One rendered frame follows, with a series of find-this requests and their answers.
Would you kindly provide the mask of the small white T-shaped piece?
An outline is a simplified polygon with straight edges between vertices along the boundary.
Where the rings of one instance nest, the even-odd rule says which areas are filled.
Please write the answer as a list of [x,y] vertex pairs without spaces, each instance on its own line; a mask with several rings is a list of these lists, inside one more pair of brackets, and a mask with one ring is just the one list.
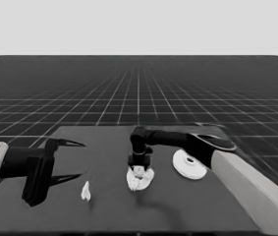
[[91,193],[89,189],[89,182],[86,181],[85,184],[83,185],[82,192],[81,192],[81,197],[83,200],[87,200],[88,202],[91,199]]

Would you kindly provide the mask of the white round carrier with pins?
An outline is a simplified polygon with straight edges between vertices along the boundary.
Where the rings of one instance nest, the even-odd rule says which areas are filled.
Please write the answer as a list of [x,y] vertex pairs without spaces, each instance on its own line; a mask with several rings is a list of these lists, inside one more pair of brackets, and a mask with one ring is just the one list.
[[[142,171],[146,172],[146,169],[144,169],[142,166],[139,166],[139,172],[142,172]],[[134,177],[134,172],[128,171],[127,175],[126,175],[126,179],[127,179],[127,183],[129,181],[136,180],[135,177]],[[143,181],[138,181],[139,186],[138,186],[137,191],[142,191],[142,190],[146,189],[150,185],[151,181],[146,181],[145,179]]]

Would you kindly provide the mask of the large thick white disc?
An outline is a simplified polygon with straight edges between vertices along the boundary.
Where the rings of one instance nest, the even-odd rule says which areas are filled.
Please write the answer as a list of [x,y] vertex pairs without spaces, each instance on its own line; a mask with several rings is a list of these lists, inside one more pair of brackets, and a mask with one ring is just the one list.
[[178,149],[174,152],[172,163],[182,176],[191,180],[200,180],[207,173],[207,169],[183,149]]

